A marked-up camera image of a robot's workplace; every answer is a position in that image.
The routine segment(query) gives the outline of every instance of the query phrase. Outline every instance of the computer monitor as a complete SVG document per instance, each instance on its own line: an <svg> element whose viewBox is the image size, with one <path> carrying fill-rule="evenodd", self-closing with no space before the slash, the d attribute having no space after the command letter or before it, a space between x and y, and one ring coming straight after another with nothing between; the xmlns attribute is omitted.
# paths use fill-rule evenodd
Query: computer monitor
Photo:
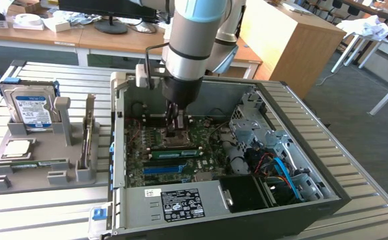
<svg viewBox="0 0 388 240"><path fill-rule="evenodd" d="M109 20L95 23L95 28L108 34L123 34L128 31L123 23L113 22L113 17L143 19L145 22L155 22L157 19L155 9L139 6L129 0L59 0L59 9L109 16Z"/></svg>

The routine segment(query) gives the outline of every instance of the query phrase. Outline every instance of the metal workbench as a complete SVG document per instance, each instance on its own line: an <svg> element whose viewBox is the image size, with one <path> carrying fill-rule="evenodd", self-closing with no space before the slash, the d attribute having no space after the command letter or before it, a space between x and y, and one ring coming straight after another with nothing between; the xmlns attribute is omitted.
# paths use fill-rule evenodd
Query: metal workbench
<svg viewBox="0 0 388 240"><path fill-rule="evenodd" d="M0 195L0 240L87 239L88 211L107 201L111 138L109 76L120 69L28 62L10 67L2 77L38 78L60 82L61 96L71 97L69 116L81 122L87 93L96 94L95 116L100 123L99 186ZM388 240L388 195L357 161L335 140L292 91L280 82L267 81L267 90L352 201L327 219L315 222L287 239ZM0 142L8 130L9 111L0 97ZM276 119L271 120L279 128Z"/></svg>

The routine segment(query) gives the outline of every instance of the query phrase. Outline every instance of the power supply label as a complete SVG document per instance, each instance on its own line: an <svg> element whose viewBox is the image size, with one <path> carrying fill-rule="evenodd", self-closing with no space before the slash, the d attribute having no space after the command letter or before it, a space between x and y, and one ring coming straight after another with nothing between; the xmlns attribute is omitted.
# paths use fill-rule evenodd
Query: power supply label
<svg viewBox="0 0 388 240"><path fill-rule="evenodd" d="M17 96L16 104L22 122L32 128L46 128L52 125L50 113L44 96Z"/></svg>
<svg viewBox="0 0 388 240"><path fill-rule="evenodd" d="M161 203L164 220L167 222L205 217L205 210L197 188L163 191Z"/></svg>

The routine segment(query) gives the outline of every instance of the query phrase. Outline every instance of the monitor stand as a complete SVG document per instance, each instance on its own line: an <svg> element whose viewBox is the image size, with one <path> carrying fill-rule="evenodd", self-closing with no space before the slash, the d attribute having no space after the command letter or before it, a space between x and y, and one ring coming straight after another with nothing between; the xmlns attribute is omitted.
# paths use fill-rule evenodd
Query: monitor stand
<svg viewBox="0 0 388 240"><path fill-rule="evenodd" d="M113 21L113 17L109 16L109 20L100 20L95 22L95 28L105 34L124 34L128 28L124 23Z"/></svg>

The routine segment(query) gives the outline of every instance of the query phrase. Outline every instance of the robotic arm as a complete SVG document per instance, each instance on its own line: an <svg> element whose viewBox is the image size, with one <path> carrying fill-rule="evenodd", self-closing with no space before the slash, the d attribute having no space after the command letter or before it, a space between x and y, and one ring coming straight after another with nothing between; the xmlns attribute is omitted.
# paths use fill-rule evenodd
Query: robotic arm
<svg viewBox="0 0 388 240"><path fill-rule="evenodd" d="M148 63L136 66L139 87L151 87L152 80L163 82L165 120L173 132L185 128L185 108L197 98L205 70L224 73L233 60L245 0L131 1L161 11L173 9L169 42L156 46L168 47L163 51L165 71L157 72Z"/></svg>

